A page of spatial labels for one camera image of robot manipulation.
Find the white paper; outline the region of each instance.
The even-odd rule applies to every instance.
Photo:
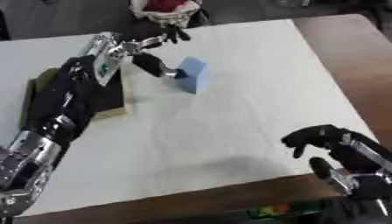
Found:
[[[204,60],[209,75],[203,89],[188,94],[172,80],[124,63],[131,111],[93,122],[24,215],[304,174],[311,172],[311,156],[338,166],[325,151],[311,148],[293,159],[280,143],[306,126],[332,123],[372,136],[291,21],[227,24],[189,33],[192,41],[151,52],[171,67],[187,56]],[[80,46],[87,42],[83,38],[69,39]],[[64,50],[57,60],[70,56],[71,42],[57,46],[50,39],[37,41],[59,55]],[[15,89],[6,93],[0,88],[0,124],[8,125],[2,127],[14,129],[5,121],[19,110],[6,105],[22,98],[20,82],[28,75],[19,70],[35,75],[59,65],[48,51],[40,52],[42,59],[30,59],[32,55],[6,58],[6,64],[0,60],[3,67],[17,64],[7,75],[20,76],[12,82]],[[0,137],[9,140],[11,135]]]

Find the black robotic glove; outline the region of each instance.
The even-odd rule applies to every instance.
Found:
[[[130,41],[141,42],[159,36],[165,36],[164,41],[170,40],[173,44],[177,44],[178,39],[184,41],[191,40],[191,37],[188,34],[174,24],[158,24],[149,19],[139,19],[133,22],[131,27],[132,29],[123,31],[122,34],[118,35],[117,41],[119,43]],[[145,48],[154,48],[161,45],[162,43],[156,43],[148,45]]]
[[[94,60],[92,55],[69,59],[34,97],[25,129],[65,147],[79,137],[103,95],[95,78]],[[59,116],[66,120],[59,122]]]
[[[335,171],[323,158],[313,157],[311,168],[316,175],[335,186],[338,193],[361,199],[377,199],[392,194],[389,176],[392,173],[392,152],[372,139],[348,129],[320,125],[300,129],[282,139],[300,158],[306,145],[329,150],[350,174]]]

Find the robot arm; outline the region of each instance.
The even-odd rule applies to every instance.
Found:
[[[189,40],[179,28],[158,24],[141,28],[147,33],[95,35],[34,97],[26,125],[8,147],[0,148],[0,218],[20,215],[37,200],[70,143],[88,126],[123,57],[138,57],[143,49],[168,39]],[[161,64],[152,63],[164,71]]]

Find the blue cube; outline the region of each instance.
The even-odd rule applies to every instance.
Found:
[[[188,77],[179,79],[178,84],[186,92],[196,94],[205,85],[207,78],[207,63],[192,57],[185,58],[178,67],[183,69]]]

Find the metal robot arm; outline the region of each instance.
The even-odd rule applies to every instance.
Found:
[[[302,156],[306,145],[328,150],[329,155],[339,161],[348,174],[333,169],[323,158],[313,157],[310,166],[315,174],[360,210],[372,210],[373,214],[374,210],[378,210],[379,218],[389,217],[392,151],[360,133],[332,125],[300,129],[284,137],[282,142],[294,149],[294,158]]]
[[[95,35],[34,97],[27,124],[8,147],[0,148],[0,218],[20,215],[37,200],[70,143],[88,126],[123,57],[137,56],[168,39],[189,40],[175,27],[143,28],[148,32]]]

